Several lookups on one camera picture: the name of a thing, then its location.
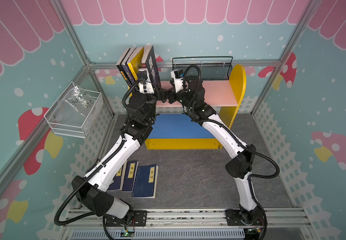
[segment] black wire basket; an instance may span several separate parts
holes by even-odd
[[[201,69],[202,80],[229,80],[232,72],[231,56],[201,56],[172,58],[172,70],[183,70],[191,64],[195,64]],[[188,71],[186,78],[192,80],[197,78],[197,70],[192,68]]]

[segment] white mesh basket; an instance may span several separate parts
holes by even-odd
[[[53,103],[49,110],[45,113],[44,118],[49,124],[51,130],[55,134],[66,135],[71,137],[86,138],[92,127],[97,115],[99,114],[103,100],[100,92],[85,90],[93,98],[96,99],[93,106],[90,108],[89,114],[84,116],[80,114],[75,108],[63,99],[66,93],[68,93],[75,84],[71,82],[60,97]]]

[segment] floor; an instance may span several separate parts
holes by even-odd
[[[125,115],[118,115],[109,141],[109,149],[118,139]],[[269,156],[269,152],[251,114],[237,114],[232,131],[257,151]],[[129,157],[139,165],[158,165],[156,198],[132,199],[130,192],[110,192],[116,198],[140,208],[236,208],[239,195],[236,183],[225,170],[230,161],[226,150],[147,150],[145,144]],[[253,173],[270,175],[275,170],[266,160],[255,156]],[[280,177],[253,179],[254,192],[263,207],[291,207]]]

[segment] robotic arm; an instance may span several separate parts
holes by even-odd
[[[190,68],[198,70],[198,79],[189,81],[186,73]],[[55,215],[56,225],[65,225],[77,219],[97,215],[115,217],[124,226],[134,219],[133,208],[120,199],[116,199],[105,191],[118,169],[125,163],[129,156],[136,151],[149,136],[152,125],[156,119],[156,101],[162,100],[169,103],[179,101],[192,121],[199,123],[211,132],[222,143],[232,160],[226,164],[227,172],[234,177],[240,195],[240,211],[227,210],[228,224],[252,225],[257,219],[264,219],[265,212],[258,203],[251,182],[252,177],[274,178],[279,174],[277,164],[270,158],[255,152],[253,145],[247,145],[231,132],[222,122],[215,110],[204,102],[205,89],[202,87],[201,70],[197,65],[190,65],[185,72],[175,70],[171,72],[171,89],[161,89],[151,83],[147,76],[139,76],[138,80],[129,88],[122,99],[127,109],[127,117],[124,126],[120,130],[120,137],[110,151],[103,157],[100,164],[95,166],[84,177],[76,176],[72,182],[74,191],[61,205]],[[276,167],[276,173],[270,176],[252,174],[252,162],[254,155],[259,155]],[[84,204],[92,212],[67,221],[60,221],[59,217],[66,204],[73,196]]]

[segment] dark blue book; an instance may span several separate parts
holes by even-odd
[[[156,196],[158,166],[138,166],[132,197],[154,198]]]
[[[122,185],[123,185],[124,176],[125,176],[124,166],[126,166],[126,162],[124,165],[121,166],[121,168],[118,170],[118,172],[114,176],[113,183],[109,185],[107,191],[121,191],[122,190]]]
[[[136,179],[138,161],[128,161],[125,168],[125,178],[122,185],[123,192],[133,191],[134,180]]]

